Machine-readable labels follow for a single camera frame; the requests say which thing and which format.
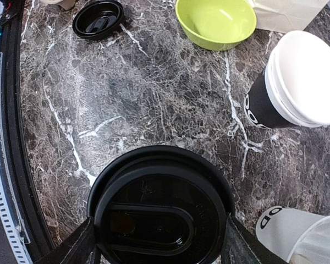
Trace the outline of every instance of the cup rim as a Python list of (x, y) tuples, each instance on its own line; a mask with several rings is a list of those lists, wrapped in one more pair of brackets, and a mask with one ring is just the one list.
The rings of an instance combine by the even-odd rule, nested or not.
[(245, 36), (244, 38), (242, 39), (237, 39), (237, 41), (234, 41), (234, 42), (221, 42), (221, 41), (216, 41), (216, 40), (212, 40), (210, 38), (206, 38), (202, 35), (199, 35), (198, 33), (194, 32), (192, 29), (190, 29), (181, 19), (180, 15), (179, 15), (179, 12), (178, 12), (178, 4), (179, 2), (182, 1), (182, 0), (177, 0), (176, 2), (176, 6), (175, 6), (175, 11), (176, 11), (176, 16), (177, 16), (177, 19), (179, 20), (180, 24), (182, 27), (184, 27), (186, 30), (188, 30), (189, 32), (191, 32), (191, 34), (201, 38), (202, 40), (205, 40), (205, 41), (209, 41), (209, 42), (212, 42), (212, 43), (216, 43), (216, 44), (233, 44), (233, 43), (238, 43), (238, 42), (241, 42), (241, 41), (244, 41), (246, 39), (248, 39), (253, 33), (254, 31), (256, 30), (256, 27), (257, 27), (257, 15), (256, 13), (254, 12), (254, 9), (252, 6), (249, 5), (249, 3), (247, 2), (246, 4), (249, 5), (251, 8), (250, 8), (250, 11), (252, 12), (253, 14), (253, 17), (254, 17), (254, 26), (252, 27), (252, 30), (249, 32), (249, 34), (247, 36)]
[(42, 0), (44, 4), (59, 4), (64, 0)]
[[(291, 31), (289, 33), (287, 33), (284, 37), (286, 36), (291, 36), (292, 34), (304, 34), (304, 35), (310, 35), (312, 37), (314, 37), (315, 39), (318, 39), (318, 40), (321, 40), (322, 42), (324, 42), (322, 39), (320, 39), (319, 37), (309, 33), (309, 32), (305, 32), (305, 31), (301, 31), (301, 30), (294, 30), (294, 31)], [(282, 73), (281, 73), (281, 68), (280, 68), (280, 57), (279, 57), (279, 54), (280, 54), (280, 51), (281, 51), (281, 40), (278, 42), (278, 44), (276, 45), (275, 47), (275, 50), (276, 50), (276, 56), (275, 56), (275, 59), (274, 59), (274, 66), (276, 67), (276, 72), (277, 72), (277, 77), (278, 77), (278, 81), (280, 82), (281, 84), (281, 87), (283, 89), (283, 92), (284, 94), (286, 95), (286, 98), (287, 100), (289, 101), (289, 103), (307, 120), (310, 120), (311, 122), (315, 123), (315, 124), (318, 124), (320, 126), (322, 125), (330, 125), (330, 122), (323, 122), (323, 121), (320, 121), (320, 120), (316, 120), (315, 118), (312, 118), (310, 117), (307, 113), (305, 113), (305, 111), (303, 111), (299, 106), (298, 104), (294, 101), (294, 99), (292, 98), (290, 92), (288, 91), (287, 87), (286, 87), (286, 84), (285, 84), (285, 81), (283, 80), (283, 77), (282, 77)]]
[(330, 216), (325, 216), (324, 218), (320, 219), (319, 221), (315, 222), (314, 224), (312, 224), (307, 230), (305, 230), (303, 232), (303, 234), (299, 237), (299, 239), (296, 241), (296, 243), (293, 245), (290, 253), (288, 254), (287, 257), (287, 263), (290, 262), (293, 253), (295, 252), (296, 248), (298, 247), (298, 244), (300, 244), (302, 242), (302, 240), (308, 235), (309, 232), (312, 231), (312, 229), (314, 229), (314, 227), (316, 227), (317, 225), (321, 224), (322, 222), (324, 222), (325, 220), (330, 219)]

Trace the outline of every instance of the white cup lid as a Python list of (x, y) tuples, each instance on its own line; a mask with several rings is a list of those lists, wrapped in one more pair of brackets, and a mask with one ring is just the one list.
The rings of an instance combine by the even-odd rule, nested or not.
[(279, 81), (291, 104), (308, 120), (330, 125), (330, 47), (317, 36), (291, 31), (276, 49)]

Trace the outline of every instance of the marble countertop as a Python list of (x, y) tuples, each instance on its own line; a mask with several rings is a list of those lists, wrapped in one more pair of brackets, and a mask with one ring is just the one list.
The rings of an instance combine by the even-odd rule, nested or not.
[[(37, 192), (55, 242), (84, 219), (95, 177), (148, 145), (192, 150), (232, 188), (253, 232), (274, 205), (330, 215), (330, 127), (263, 130), (243, 100), (282, 34), (256, 30), (228, 52), (186, 38), (175, 0), (122, 0), (124, 27), (103, 41), (78, 38), (70, 11), (38, 0), (25, 8), (22, 115)], [(306, 31), (330, 44), (330, 10)]]

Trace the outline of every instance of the black lettering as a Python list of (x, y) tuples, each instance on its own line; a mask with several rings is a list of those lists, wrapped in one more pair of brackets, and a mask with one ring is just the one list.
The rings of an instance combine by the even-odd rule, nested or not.
[(271, 210), (270, 212), (269, 212), (269, 215), (270, 216), (273, 216), (273, 215), (276, 215), (278, 212), (281, 212), (282, 211), (282, 208), (281, 207), (279, 207), (279, 208), (274, 208), (273, 210)]
[(264, 229), (267, 225), (267, 223), (270, 221), (270, 217), (269, 216), (264, 216), (262, 222), (260, 222), (260, 228)]

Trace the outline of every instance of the black trim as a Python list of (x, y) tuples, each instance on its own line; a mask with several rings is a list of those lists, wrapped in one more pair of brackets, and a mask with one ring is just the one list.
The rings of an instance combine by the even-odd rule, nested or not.
[(287, 264), (264, 247), (258, 239), (234, 217), (227, 218), (221, 261), (225, 264)]
[(9, 175), (30, 239), (26, 246), (32, 260), (36, 261), (47, 255), (54, 248), (54, 243), (30, 172), (21, 119), (19, 61), (24, 0), (14, 1), (12, 11), (14, 10), (17, 13), (5, 21), (0, 39), (0, 52), (3, 54), (1, 118)]
[(91, 261), (92, 250), (96, 247), (94, 237), (94, 219), (87, 218), (54, 251), (35, 264), (76, 264)]
[(259, 128), (289, 128), (296, 125), (284, 119), (272, 104), (265, 83), (265, 68), (254, 81), (244, 100), (247, 118)]

